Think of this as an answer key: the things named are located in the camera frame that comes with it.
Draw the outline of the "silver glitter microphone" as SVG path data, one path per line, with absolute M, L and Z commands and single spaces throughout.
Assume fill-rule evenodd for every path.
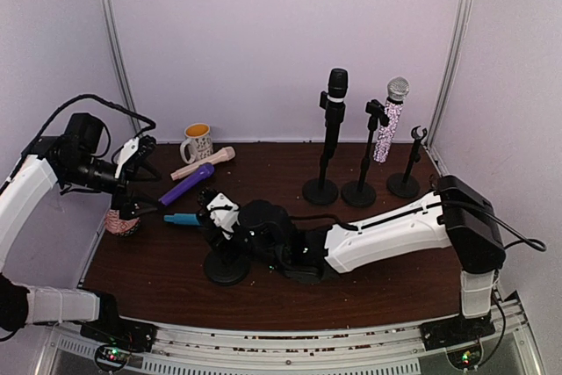
M 409 82 L 402 76 L 393 78 L 387 84 L 385 115 L 388 118 L 388 125 L 382 126 L 378 131 L 378 138 L 373 153 L 373 159 L 375 162 L 383 163 L 389 155 L 393 138 L 397 131 L 404 101 L 409 91 Z

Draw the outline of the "black stand for pink microphone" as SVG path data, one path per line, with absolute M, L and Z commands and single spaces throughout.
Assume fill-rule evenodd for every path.
M 386 180 L 387 190 L 389 190 L 392 195 L 399 198 L 415 198 L 421 190 L 419 182 L 412 175 L 414 165 L 421 160 L 420 150 L 422 142 L 428 135 L 427 128 L 423 128 L 421 133 L 419 133 L 418 130 L 420 128 L 420 126 L 415 126 L 411 130 L 410 134 L 414 142 L 410 149 L 405 170 L 401 173 L 394 173 L 390 175 Z

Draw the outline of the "blue microphone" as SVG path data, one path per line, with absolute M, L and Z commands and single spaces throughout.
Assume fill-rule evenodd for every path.
M 167 214 L 163 216 L 163 220 L 166 223 L 178 225 L 178 226 L 188 226 L 188 227 L 201 227 L 202 223 L 199 217 L 195 213 L 174 213 Z

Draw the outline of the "purple microphone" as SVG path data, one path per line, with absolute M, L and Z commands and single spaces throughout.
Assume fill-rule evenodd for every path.
M 201 167 L 196 169 L 194 173 L 187 176 L 182 182 L 180 182 L 170 191 L 161 196 L 159 198 L 159 203 L 163 206 L 171 205 L 177 199 L 181 198 L 187 191 L 191 190 L 199 183 L 210 178 L 213 175 L 214 171 L 215 168 L 212 164 L 208 163 L 202 165 Z

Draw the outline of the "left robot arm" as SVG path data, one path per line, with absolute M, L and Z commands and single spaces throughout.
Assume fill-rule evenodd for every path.
M 97 150 L 101 136 L 110 131 L 101 119 L 87 112 L 73 114 L 63 134 L 45 134 L 61 112 L 87 99 L 145 124 L 109 162 Z M 117 224 L 120 235 L 131 234 L 142 214 L 160 210 L 158 201 L 129 190 L 131 183 L 139 181 L 140 169 L 148 172 L 150 182 L 161 178 L 147 161 L 155 149 L 155 138 L 149 134 L 155 127 L 152 119 L 95 94 L 80 94 L 59 106 L 24 148 L 1 186 L 1 258 L 7 258 L 23 225 L 54 187 L 62 195 L 109 194 L 110 222 Z M 27 325 L 61 322 L 93 328 L 107 343 L 131 336 L 109 293 L 22 285 L 1 277 L 1 328 L 7 336 L 13 337 Z

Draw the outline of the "pale pink microphone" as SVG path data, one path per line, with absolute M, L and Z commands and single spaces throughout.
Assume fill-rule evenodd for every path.
M 209 155 L 208 157 L 198 160 L 192 164 L 183 166 L 180 169 L 175 170 L 170 174 L 172 181 L 177 181 L 183 179 L 190 174 L 194 173 L 196 169 L 204 164 L 219 164 L 222 162 L 229 162 L 233 160 L 236 156 L 236 152 L 233 147 L 223 147 L 218 152 Z

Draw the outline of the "black stand with blue microphone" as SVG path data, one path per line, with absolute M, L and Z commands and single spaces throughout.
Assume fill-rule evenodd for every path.
M 205 276 L 219 286 L 240 283 L 249 274 L 250 268 L 249 253 L 231 246 L 211 246 L 203 263 Z

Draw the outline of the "black stand with glitter microphone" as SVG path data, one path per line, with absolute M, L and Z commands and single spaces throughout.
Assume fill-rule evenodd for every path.
M 365 112 L 369 115 L 368 138 L 365 146 L 364 156 L 360 163 L 359 178 L 356 181 L 346 183 L 341 189 L 343 201 L 355 208 L 372 206 L 376 201 L 375 189 L 367 183 L 367 173 L 371 163 L 371 152 L 374 134 L 379 126 L 386 127 L 389 118 L 385 113 L 385 107 L 377 100 L 370 100 L 365 106 Z

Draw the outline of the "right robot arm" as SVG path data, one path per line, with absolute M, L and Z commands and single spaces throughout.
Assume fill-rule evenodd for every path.
M 461 314 L 450 333 L 462 342 L 484 326 L 506 252 L 492 204 L 462 180 L 441 177 L 417 200 L 364 220 L 303 230 L 296 217 L 267 200 L 240 206 L 224 193 L 198 194 L 199 218 L 209 231 L 207 258 L 219 266 L 217 285 L 242 281 L 252 261 L 284 277 L 317 284 L 335 274 L 426 249 L 454 248 L 461 264 Z

